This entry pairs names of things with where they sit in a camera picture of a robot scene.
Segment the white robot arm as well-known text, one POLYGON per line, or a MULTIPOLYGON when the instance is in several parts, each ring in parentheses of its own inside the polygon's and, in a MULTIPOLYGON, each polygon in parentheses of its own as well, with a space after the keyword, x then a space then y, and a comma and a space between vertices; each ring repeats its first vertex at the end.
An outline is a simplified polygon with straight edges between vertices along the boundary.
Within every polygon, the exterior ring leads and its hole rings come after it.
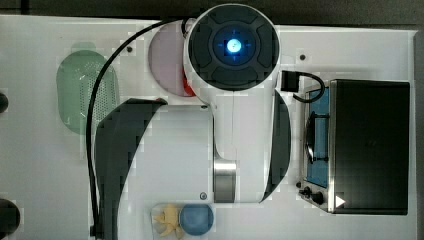
POLYGON ((242 4, 196 18, 183 47, 194 97, 131 98, 97 126, 100 240, 144 240, 168 205, 260 203, 290 161, 273 23, 242 4))

